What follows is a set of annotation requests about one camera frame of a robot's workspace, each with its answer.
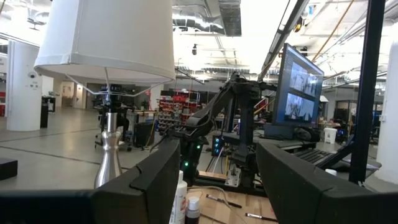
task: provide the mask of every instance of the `lamp base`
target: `lamp base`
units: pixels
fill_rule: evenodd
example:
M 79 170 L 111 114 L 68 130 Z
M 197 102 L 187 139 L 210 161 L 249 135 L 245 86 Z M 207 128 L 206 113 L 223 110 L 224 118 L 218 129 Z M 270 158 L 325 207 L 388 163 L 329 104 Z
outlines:
M 117 113 L 108 113 L 108 129 L 101 134 L 104 157 L 95 177 L 94 188 L 101 187 L 122 174 L 118 155 L 121 133 L 116 131 L 116 128 L 110 128 L 116 126 L 116 117 Z

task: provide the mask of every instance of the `pen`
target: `pen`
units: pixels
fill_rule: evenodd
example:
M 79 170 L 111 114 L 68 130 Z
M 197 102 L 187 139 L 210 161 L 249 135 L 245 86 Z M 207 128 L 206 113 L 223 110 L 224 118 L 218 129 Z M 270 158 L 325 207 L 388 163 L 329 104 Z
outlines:
M 211 196 L 211 195 L 209 195 L 209 194 L 206 195 L 206 198 L 210 198 L 210 199 L 216 200 L 217 202 L 225 203 L 225 201 L 224 201 L 223 199 L 216 198 L 216 197 Z M 238 204 L 235 204 L 235 203 L 233 203 L 233 202 L 228 202 L 228 205 L 234 206 L 234 207 L 236 207 L 236 208 L 242 208 L 242 205 L 238 205 Z
M 261 215 L 254 215 L 254 214 L 250 214 L 250 213 L 245 213 L 244 216 L 246 217 L 251 217 L 251 218 L 259 218 L 261 220 L 267 220 L 267 221 L 273 221 L 273 222 L 278 222 L 278 220 L 276 220 L 275 218 L 268 218 L 268 217 L 263 217 Z

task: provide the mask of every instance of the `lamp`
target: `lamp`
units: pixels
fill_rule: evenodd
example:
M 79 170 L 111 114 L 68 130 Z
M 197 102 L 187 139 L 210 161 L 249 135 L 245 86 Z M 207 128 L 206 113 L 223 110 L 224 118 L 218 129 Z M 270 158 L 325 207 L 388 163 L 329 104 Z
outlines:
M 107 129 L 102 133 L 104 157 L 95 187 L 121 174 L 116 131 L 116 105 L 110 83 L 175 80 L 171 0 L 57 0 L 35 62 L 35 70 L 77 84 L 106 82 Z

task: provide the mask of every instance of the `robotic arm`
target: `robotic arm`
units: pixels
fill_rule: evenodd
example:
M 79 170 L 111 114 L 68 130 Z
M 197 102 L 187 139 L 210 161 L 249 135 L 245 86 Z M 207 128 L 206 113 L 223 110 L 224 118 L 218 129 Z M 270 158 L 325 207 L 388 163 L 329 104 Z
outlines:
M 197 165 L 204 144 L 208 144 L 205 136 L 211 131 L 215 117 L 229 101 L 237 98 L 241 106 L 241 135 L 240 145 L 232 155 L 235 162 L 246 164 L 247 146 L 253 140 L 253 107 L 260 100 L 261 90 L 272 89 L 275 86 L 266 83 L 250 82 L 245 78 L 233 75 L 220 92 L 207 104 L 205 108 L 187 119 L 186 125 L 180 129 L 167 131 L 165 138 L 178 138 L 181 147 L 181 166 L 184 171 L 184 181 L 193 185 L 198 175 Z

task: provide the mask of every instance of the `white lampshade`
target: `white lampshade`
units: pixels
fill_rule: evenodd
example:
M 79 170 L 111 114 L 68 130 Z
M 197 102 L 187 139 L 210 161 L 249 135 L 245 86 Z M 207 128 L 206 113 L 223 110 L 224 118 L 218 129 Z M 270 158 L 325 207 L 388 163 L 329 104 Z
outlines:
M 171 0 L 56 0 L 35 70 L 77 80 L 175 80 Z

